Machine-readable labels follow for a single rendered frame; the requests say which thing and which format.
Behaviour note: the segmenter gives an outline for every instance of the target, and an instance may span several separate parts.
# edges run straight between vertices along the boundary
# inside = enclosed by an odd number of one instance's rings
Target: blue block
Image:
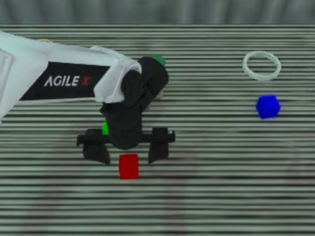
[[[280,108],[280,103],[275,95],[259,97],[256,104],[256,110],[261,119],[277,117]]]

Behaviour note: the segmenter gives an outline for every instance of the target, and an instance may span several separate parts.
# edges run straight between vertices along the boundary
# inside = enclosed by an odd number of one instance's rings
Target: red block
[[[123,154],[119,156],[120,179],[138,179],[139,163],[137,154]]]

